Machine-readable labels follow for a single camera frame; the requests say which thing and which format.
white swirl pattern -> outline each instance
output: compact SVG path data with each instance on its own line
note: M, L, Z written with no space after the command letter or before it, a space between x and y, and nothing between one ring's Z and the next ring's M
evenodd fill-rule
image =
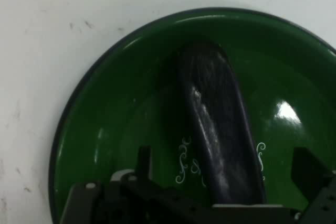
M183 183L183 181L185 180L185 176L186 176L186 170L188 169L188 165L187 164L183 164L183 161L185 161L187 159L187 146L191 144L191 138L188 138L188 141L183 138L182 139L182 144L179 146L179 151L182 151L180 154L180 167L181 170L179 171L180 175L177 175L175 178L176 183L181 184ZM192 165L190 167L190 172L192 174L197 174L197 175L201 175L201 169L200 169L200 165L198 164L198 161L193 158L192 159ZM203 187L206 187L203 181L203 176L202 176L202 185Z
M191 139L189 138L189 142L187 142L185 140L185 138L182 139L182 144L179 146L179 151L182 150L182 153L180 154L180 166L181 166L181 170L180 170L180 175L177 175L175 178L175 182L178 184L183 183L183 181L185 180L185 170L188 169L188 165L187 164L183 164L183 160L186 160L187 158L187 145L189 145L191 143Z
M263 160L261 159L261 156L262 156L262 152L261 151L264 151L266 149L266 144L261 142L257 145L257 154L258 154L258 159L259 159L259 162L260 162L260 165L261 165L261 171L264 171L264 164L263 164Z

green enamel plate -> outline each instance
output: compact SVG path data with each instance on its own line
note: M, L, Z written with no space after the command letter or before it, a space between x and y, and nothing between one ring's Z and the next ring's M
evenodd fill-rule
M190 10L127 35L78 84L51 151L54 223L73 184L107 183L115 171L134 168L140 145L152 146L155 182L209 204L176 79L176 51L200 39L220 44L236 72L270 204L307 204L290 178L294 147L309 148L336 169L336 51L271 15Z

